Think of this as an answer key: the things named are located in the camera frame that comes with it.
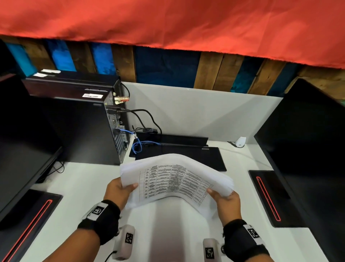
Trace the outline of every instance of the desk surface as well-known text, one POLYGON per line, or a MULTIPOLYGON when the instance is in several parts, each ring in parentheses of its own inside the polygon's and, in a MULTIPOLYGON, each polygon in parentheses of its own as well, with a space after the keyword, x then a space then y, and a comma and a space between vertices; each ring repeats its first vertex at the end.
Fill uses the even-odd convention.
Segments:
MULTIPOLYGON (((309 229, 271 226, 248 174, 251 169, 272 169, 258 145, 235 148, 218 141, 209 141, 208 145, 220 148, 225 174, 233 178, 241 198, 242 217, 255 227, 275 262, 327 262, 309 229)), ((134 161, 128 153, 124 163, 134 161)), ((66 163, 65 167, 62 174, 52 174, 45 183, 32 187, 61 194, 63 199, 21 262, 38 262, 50 255, 76 229, 92 205, 102 200, 109 181, 120 175, 119 166, 66 163)), ((204 238, 224 242, 218 216, 207 221, 180 198, 165 198, 124 210, 121 216, 120 226, 130 224, 136 228, 129 262, 201 262, 204 238)), ((111 240, 101 246, 95 262, 104 262, 113 245, 111 240)))

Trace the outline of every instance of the red fabric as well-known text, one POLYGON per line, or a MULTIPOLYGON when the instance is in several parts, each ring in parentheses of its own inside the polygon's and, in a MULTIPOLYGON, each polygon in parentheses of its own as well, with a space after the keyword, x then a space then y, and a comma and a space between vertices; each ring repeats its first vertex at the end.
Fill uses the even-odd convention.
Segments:
POLYGON ((3 0, 0 34, 345 68, 344 0, 3 0))

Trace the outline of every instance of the red light strip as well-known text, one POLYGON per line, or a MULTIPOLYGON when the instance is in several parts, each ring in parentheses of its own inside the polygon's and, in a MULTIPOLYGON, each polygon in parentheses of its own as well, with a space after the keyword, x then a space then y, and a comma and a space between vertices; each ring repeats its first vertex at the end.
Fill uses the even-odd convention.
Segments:
POLYGON ((12 256, 10 257, 10 259, 7 261, 9 262, 12 257, 15 255, 15 253, 18 251, 18 249, 20 248, 20 246, 23 244, 23 242, 25 241, 25 239, 28 237, 28 235, 30 234, 30 232, 33 230, 33 228, 36 226, 37 222, 41 219, 41 217, 43 216, 43 214, 47 211, 48 207, 50 206, 50 204, 53 202, 53 200, 49 199, 45 202, 45 204, 42 206, 42 208, 40 209, 40 211, 37 213, 37 215, 33 218, 33 220, 30 222, 30 224, 28 225, 28 227, 25 229, 25 231, 23 232, 23 234, 18 238, 17 242, 13 245, 13 247, 11 248, 10 252, 8 252, 8 254, 5 256, 5 258, 2 260, 2 262, 5 262, 6 259, 10 256, 11 252, 13 251, 13 249, 16 247, 16 245, 19 243, 19 241, 21 240, 21 238, 25 235, 25 233, 29 230, 30 226, 34 223, 35 219, 39 216, 39 214, 42 212, 42 210, 44 209, 44 211, 42 212, 42 214, 40 215, 40 217, 37 219, 37 221, 35 222, 35 224, 33 225, 33 227, 29 230, 29 232, 27 233, 27 235, 24 237, 24 239, 22 240, 22 242, 19 244, 19 246, 17 247, 17 249, 14 251, 14 253, 12 254, 12 256))
POLYGON ((278 214, 278 212, 277 212, 277 210, 276 210, 276 207, 275 207, 274 204, 273 204, 272 199, 270 198, 270 196, 269 196, 269 194, 268 194, 268 192, 267 192, 267 190, 266 190, 266 187, 265 187, 264 183, 263 183, 262 180, 261 180, 261 177, 256 177, 256 180, 258 180, 259 186, 260 186, 260 188, 261 188, 261 190, 262 190, 262 193, 264 193, 264 196, 265 196, 265 198, 266 198, 266 200, 267 200, 267 203, 268 203, 269 207, 270 207, 271 210, 272 210, 272 213, 273 213, 273 215, 274 215, 274 218, 276 219, 276 221, 279 221, 279 222, 280 222, 280 221, 281 221, 280 216, 279 216, 279 214, 278 214))

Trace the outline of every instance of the wooden wall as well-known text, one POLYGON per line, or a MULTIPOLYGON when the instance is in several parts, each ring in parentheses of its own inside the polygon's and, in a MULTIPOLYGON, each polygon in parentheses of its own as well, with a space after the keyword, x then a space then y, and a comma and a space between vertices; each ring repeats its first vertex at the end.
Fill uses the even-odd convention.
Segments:
POLYGON ((345 100, 345 70, 215 52, 0 36, 23 74, 42 69, 117 74, 126 82, 283 96, 303 78, 345 100))

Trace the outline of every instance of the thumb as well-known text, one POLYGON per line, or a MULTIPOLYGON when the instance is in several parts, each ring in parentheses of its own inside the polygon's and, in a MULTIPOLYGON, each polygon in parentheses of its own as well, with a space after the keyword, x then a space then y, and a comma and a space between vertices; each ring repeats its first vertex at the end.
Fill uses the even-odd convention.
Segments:
POLYGON ((221 195, 216 190, 208 188, 207 192, 216 202, 221 198, 221 195))
POLYGON ((138 187, 138 183, 134 183, 131 185, 128 185, 124 188, 124 190, 126 190, 129 194, 133 192, 134 189, 136 189, 138 187))

